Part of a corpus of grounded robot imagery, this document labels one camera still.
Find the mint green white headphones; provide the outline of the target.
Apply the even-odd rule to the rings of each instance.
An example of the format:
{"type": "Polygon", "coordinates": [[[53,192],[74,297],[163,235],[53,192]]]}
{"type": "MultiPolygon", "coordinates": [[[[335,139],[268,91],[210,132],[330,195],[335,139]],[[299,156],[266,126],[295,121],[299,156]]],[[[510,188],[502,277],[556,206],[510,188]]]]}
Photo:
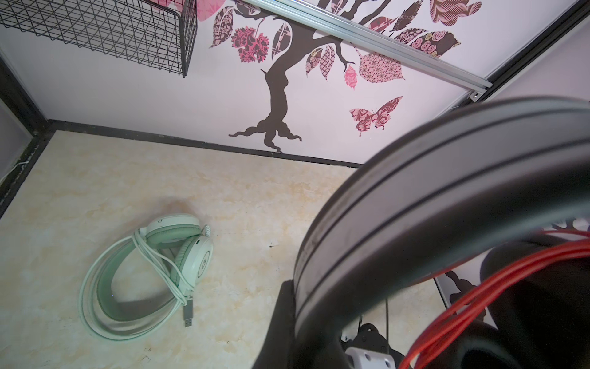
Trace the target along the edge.
{"type": "Polygon", "coordinates": [[[84,328],[110,342],[135,341],[158,330],[178,311],[193,318],[195,289],[214,254],[210,227],[190,214],[156,218],[109,246],[94,261],[81,284],[78,314],[84,328]],[[132,252],[164,281],[171,297],[153,311],[125,312],[112,290],[116,272],[132,252]]]}

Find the black white headphones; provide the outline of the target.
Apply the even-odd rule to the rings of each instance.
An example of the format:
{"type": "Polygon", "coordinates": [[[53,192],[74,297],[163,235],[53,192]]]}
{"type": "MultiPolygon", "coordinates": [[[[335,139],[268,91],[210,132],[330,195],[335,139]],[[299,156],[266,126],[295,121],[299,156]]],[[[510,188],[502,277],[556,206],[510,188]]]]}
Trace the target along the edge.
{"type": "Polygon", "coordinates": [[[589,104],[457,109],[362,165],[310,226],[294,278],[295,367],[386,297],[506,241],[589,214],[589,104]]]}

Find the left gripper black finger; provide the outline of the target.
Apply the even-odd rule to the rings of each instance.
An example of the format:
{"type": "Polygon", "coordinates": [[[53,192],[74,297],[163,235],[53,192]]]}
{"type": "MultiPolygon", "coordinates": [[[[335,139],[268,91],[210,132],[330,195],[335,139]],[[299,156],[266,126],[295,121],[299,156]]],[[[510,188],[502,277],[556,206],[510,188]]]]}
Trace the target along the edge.
{"type": "Polygon", "coordinates": [[[293,285],[293,280],[284,281],[281,285],[264,344],[252,366],[254,369],[290,367],[295,326],[293,285]]]}

